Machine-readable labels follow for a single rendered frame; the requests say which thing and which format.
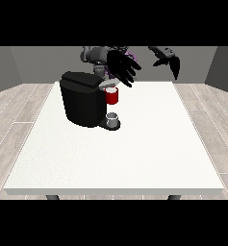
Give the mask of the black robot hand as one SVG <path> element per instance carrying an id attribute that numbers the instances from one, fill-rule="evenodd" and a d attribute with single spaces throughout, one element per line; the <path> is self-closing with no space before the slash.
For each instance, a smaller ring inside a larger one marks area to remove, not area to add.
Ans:
<path id="1" fill-rule="evenodd" d="M 172 57 L 165 57 L 162 59 L 157 60 L 154 63 L 154 66 L 159 66 L 159 65 L 169 65 L 170 70 L 174 76 L 174 79 L 177 80 L 180 72 L 180 59 L 177 56 L 172 56 Z"/>
<path id="2" fill-rule="evenodd" d="M 127 87 L 132 86 L 136 70 L 141 70 L 135 61 L 117 50 L 112 50 L 107 54 L 107 66 L 111 74 Z"/>

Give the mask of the pale grey machine lid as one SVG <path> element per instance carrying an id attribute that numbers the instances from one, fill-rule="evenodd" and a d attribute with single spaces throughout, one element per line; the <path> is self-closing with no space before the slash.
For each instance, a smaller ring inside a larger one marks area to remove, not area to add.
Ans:
<path id="1" fill-rule="evenodd" d="M 111 86 L 116 86 L 117 82 L 118 82 L 118 79 L 106 80 L 99 85 L 99 88 L 103 89 L 103 88 L 107 88 Z"/>

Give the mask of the red pod holder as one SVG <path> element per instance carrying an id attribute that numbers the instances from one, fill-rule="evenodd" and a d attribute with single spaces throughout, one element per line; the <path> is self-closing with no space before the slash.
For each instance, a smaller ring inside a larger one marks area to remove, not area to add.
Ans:
<path id="1" fill-rule="evenodd" d="M 106 103 L 109 105 L 114 105 L 118 102 L 118 88 L 108 87 L 105 89 Z"/>

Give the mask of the black coffee machine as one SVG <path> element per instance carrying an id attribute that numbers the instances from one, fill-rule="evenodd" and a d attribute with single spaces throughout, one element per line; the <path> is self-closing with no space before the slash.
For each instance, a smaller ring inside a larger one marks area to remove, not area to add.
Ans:
<path id="1" fill-rule="evenodd" d="M 109 131 L 120 128 L 120 121 L 110 127 L 107 119 L 106 94 L 99 88 L 104 79 L 85 72 L 67 71 L 62 75 L 60 88 L 66 117 L 81 127 L 102 127 Z"/>

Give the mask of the small grey cup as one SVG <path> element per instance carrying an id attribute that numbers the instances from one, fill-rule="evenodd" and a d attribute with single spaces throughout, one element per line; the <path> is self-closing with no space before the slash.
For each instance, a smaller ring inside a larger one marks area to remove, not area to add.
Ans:
<path id="1" fill-rule="evenodd" d="M 118 125 L 118 116 L 115 112 L 109 112 L 106 118 L 108 127 L 115 128 Z"/>

